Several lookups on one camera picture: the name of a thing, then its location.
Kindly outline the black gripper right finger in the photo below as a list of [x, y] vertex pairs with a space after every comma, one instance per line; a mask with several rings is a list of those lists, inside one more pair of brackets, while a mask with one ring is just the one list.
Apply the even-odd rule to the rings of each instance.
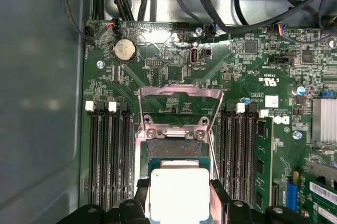
[[210, 214], [214, 223], [309, 223], [285, 207], [270, 206], [261, 213], [244, 201], [232, 200], [218, 179], [210, 180]]

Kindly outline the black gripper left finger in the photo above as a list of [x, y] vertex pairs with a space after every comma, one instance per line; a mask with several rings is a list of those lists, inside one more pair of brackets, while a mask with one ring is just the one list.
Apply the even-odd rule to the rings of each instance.
[[62, 223], [150, 223], [145, 216], [149, 191], [150, 180], [140, 179], [133, 199], [123, 200], [109, 211], [94, 204], [82, 206], [63, 218]]

